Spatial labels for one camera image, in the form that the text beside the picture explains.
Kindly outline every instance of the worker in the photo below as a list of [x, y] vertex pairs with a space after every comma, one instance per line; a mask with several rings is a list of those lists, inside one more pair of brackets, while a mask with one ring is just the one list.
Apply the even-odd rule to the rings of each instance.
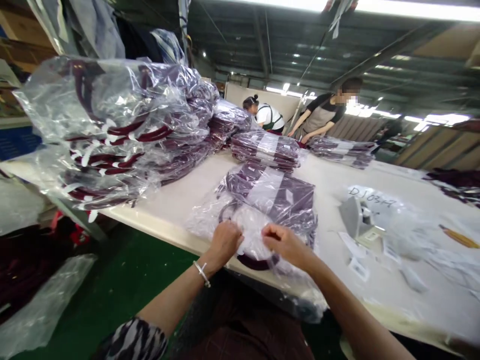
[[266, 103], [259, 103], [258, 98], [257, 94], [247, 97], [243, 101], [243, 108], [255, 115], [257, 124], [264, 130], [282, 135], [285, 126], [284, 117], [274, 107]]
[[[355, 359], [414, 359], [291, 229], [268, 224], [261, 235], [268, 249], [306, 272], [317, 284]], [[220, 223], [209, 249], [134, 318], [112, 333], [92, 359], [159, 359], [167, 349], [168, 338], [174, 334], [197, 294], [204, 285], [206, 292], [214, 290], [213, 285], [208, 288], [210, 280], [215, 285], [218, 276], [223, 276], [224, 272], [213, 277], [237, 253], [243, 239], [241, 228], [234, 222]], [[229, 293], [229, 285], [239, 281], [227, 273], [224, 275], [229, 280], [225, 287], [219, 287], [224, 291], [221, 298], [214, 304], [211, 301], [207, 304], [213, 314], [204, 316], [207, 319], [196, 325], [209, 326], [204, 331], [197, 329], [199, 337], [192, 348], [181, 347], [183, 353], [174, 359], [314, 360], [298, 320], [242, 283], [239, 291]]]
[[399, 118], [391, 119], [386, 122], [385, 126], [381, 130], [381, 137], [375, 142], [377, 147], [372, 150], [372, 154], [378, 153], [382, 145], [385, 144], [390, 138], [402, 133], [404, 118], [405, 116], [401, 115]]
[[361, 78], [351, 77], [343, 82], [336, 93], [327, 92], [317, 96], [306, 106], [288, 136], [306, 144], [316, 135], [325, 135], [344, 116], [347, 102], [357, 96], [362, 84]]

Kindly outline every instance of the white shirt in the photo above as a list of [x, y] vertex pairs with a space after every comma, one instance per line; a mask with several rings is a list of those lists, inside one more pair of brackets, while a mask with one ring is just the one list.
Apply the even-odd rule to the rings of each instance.
[[[274, 107], [272, 106], [269, 107], [267, 104], [264, 104], [264, 103], [258, 104], [258, 108], [260, 110], [257, 111], [255, 116], [256, 122], [258, 124], [261, 124], [261, 123], [263, 123], [263, 125], [270, 124], [271, 121], [275, 122], [275, 120], [277, 120], [281, 116], [280, 113]], [[275, 123], [275, 125], [273, 125], [272, 130], [280, 129], [284, 125], [285, 125], [284, 119], [281, 118]]]

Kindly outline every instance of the gray apron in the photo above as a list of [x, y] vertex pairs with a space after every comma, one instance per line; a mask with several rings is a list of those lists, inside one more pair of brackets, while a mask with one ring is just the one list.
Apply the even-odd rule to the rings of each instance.
[[317, 129], [323, 128], [337, 114], [335, 111], [327, 111], [323, 109], [322, 105], [313, 110], [310, 116], [307, 117], [297, 131], [295, 131], [293, 137], [296, 140], [300, 140], [305, 135], [314, 132]]

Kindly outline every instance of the black t-shirt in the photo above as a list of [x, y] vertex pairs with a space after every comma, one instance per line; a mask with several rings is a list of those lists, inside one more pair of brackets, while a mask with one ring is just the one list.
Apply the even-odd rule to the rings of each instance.
[[317, 96], [315, 100], [313, 100], [311, 103], [309, 103], [306, 106], [306, 108], [313, 113], [316, 108], [321, 106], [321, 108], [324, 109], [324, 110], [336, 113], [335, 116], [330, 120], [332, 123], [335, 124], [345, 114], [345, 111], [347, 111], [347, 107], [344, 106], [344, 105], [331, 104], [330, 103], [330, 98], [332, 96], [333, 96], [333, 94], [331, 92], [327, 92], [325, 94]]

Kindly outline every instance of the worktable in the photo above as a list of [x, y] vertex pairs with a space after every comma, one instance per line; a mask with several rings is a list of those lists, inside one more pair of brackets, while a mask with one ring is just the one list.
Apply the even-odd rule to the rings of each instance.
[[[150, 188], [134, 207], [120, 205], [101, 213], [124, 224], [152, 235], [162, 241], [194, 254], [208, 248], [208, 241], [185, 229], [191, 209], [200, 205], [207, 192], [219, 184], [229, 169], [238, 162], [230, 151], [223, 151], [206, 159], [186, 177], [160, 189]], [[1, 168], [29, 182], [38, 182], [32, 167], [24, 162], [10, 161]], [[350, 252], [338, 232], [345, 232], [338, 206], [347, 197], [347, 188], [368, 186], [392, 197], [400, 198], [430, 214], [449, 212], [464, 219], [478, 219], [479, 211], [449, 198], [434, 185], [421, 180], [422, 173], [402, 167], [373, 161], [366, 170], [326, 161], [308, 154], [302, 166], [293, 175], [316, 186], [315, 206], [318, 212], [316, 241], [320, 257], [365, 304], [367, 309], [386, 328], [398, 334], [450, 351], [447, 337], [461, 337], [469, 343], [480, 344], [480, 301], [439, 273], [424, 261], [409, 261], [427, 284], [422, 294], [412, 290], [396, 268], [388, 271], [372, 258], [365, 264], [370, 278], [363, 282], [348, 268]], [[480, 260], [480, 250], [471, 250], [449, 239], [438, 239], [445, 249], [473, 252]], [[282, 288], [282, 283], [271, 271], [254, 271], [232, 259], [228, 267], [240, 274]], [[311, 297], [305, 285], [290, 283], [284, 291], [299, 297]]]

